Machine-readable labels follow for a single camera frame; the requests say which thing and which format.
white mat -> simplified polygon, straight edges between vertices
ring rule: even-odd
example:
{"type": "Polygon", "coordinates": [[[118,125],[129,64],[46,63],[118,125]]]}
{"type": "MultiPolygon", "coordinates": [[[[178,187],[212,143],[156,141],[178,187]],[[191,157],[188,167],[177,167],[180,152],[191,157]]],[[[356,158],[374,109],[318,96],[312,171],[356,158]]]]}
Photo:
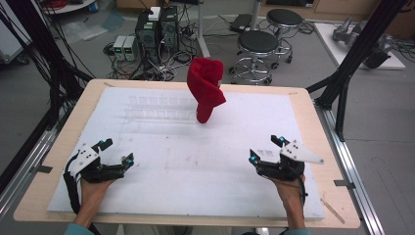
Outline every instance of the white mat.
{"type": "MultiPolygon", "coordinates": [[[[195,119],[188,91],[107,88],[88,120],[82,143],[113,138],[101,153],[119,164],[133,153],[135,165],[109,189],[101,212],[245,217],[286,217],[275,186],[249,163],[250,148],[266,161],[279,160],[270,136],[300,134],[288,96],[225,93],[207,124],[195,119]]],[[[306,218],[323,218],[316,185],[306,167],[306,218]]],[[[71,212],[65,182],[48,211],[71,212]]]]}
{"type": "MultiPolygon", "coordinates": [[[[333,40],[333,30],[338,26],[329,23],[315,23],[315,26],[317,28],[318,35],[324,41],[324,45],[329,50],[333,60],[339,66],[345,59],[349,47],[342,41],[337,42],[333,40]]],[[[381,64],[377,70],[398,71],[406,68],[406,66],[392,52],[389,52],[388,55],[391,57],[381,64]]],[[[368,69],[364,65],[360,65],[360,68],[368,69]]]]}

person's right hand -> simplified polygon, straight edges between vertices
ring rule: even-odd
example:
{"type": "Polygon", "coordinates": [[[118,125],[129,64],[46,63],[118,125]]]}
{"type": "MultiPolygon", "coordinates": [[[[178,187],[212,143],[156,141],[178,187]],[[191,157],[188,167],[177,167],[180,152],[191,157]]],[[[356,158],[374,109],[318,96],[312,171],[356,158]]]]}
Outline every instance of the person's right hand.
{"type": "MultiPolygon", "coordinates": [[[[295,181],[281,181],[278,179],[270,179],[278,190],[278,195],[283,202],[284,209],[287,213],[287,219],[290,229],[305,228],[304,217],[302,212],[300,185],[295,181]]],[[[305,176],[301,176],[302,182],[305,181],[305,176]]]]}

round stool seat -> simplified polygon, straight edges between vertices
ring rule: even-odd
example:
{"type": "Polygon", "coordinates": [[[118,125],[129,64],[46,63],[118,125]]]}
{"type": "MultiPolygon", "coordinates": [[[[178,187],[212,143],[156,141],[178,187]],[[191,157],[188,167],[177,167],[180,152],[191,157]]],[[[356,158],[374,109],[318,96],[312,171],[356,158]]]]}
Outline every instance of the round stool seat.
{"type": "Polygon", "coordinates": [[[272,25],[294,27],[302,23],[302,17],[290,10],[274,9],[266,14],[266,20],[272,25]]]}
{"type": "Polygon", "coordinates": [[[246,31],[238,37],[238,44],[252,53],[270,53],[277,49],[278,40],[264,31],[246,31]]]}

wooden table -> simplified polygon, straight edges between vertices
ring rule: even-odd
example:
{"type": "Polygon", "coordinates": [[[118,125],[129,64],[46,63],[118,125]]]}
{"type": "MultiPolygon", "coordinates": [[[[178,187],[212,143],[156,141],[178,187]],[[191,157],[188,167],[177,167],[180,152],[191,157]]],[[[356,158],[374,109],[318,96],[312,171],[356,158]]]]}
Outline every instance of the wooden table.
{"type": "MultiPolygon", "coordinates": [[[[15,211],[17,221],[73,221],[74,213],[49,212],[47,207],[58,185],[61,173],[78,141],[86,122],[93,113],[106,87],[136,87],[146,89],[188,89],[185,82],[153,82],[95,79],[89,82],[67,123],[62,129],[43,165],[52,167],[50,173],[37,173],[15,211]]],[[[337,187],[334,180],[343,179],[330,148],[323,127],[305,89],[271,86],[221,85],[229,92],[279,94],[289,96],[305,146],[325,160],[324,164],[311,164],[315,182],[319,189],[326,217],[322,220],[306,221],[307,227],[356,228],[360,225],[354,204],[345,187],[337,187]]],[[[283,227],[286,221],[269,218],[233,218],[207,216],[167,216],[140,214],[97,215],[95,222],[283,227]]]]}

red object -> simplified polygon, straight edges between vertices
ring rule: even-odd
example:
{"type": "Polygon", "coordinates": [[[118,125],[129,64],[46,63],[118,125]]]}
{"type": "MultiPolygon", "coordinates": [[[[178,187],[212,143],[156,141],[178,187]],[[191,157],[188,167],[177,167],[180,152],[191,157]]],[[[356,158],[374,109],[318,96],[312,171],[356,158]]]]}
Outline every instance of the red object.
{"type": "Polygon", "coordinates": [[[223,64],[205,58],[193,60],[187,73],[187,86],[199,105],[197,119],[206,123],[213,108],[226,102],[218,82],[222,79],[223,64]]]}

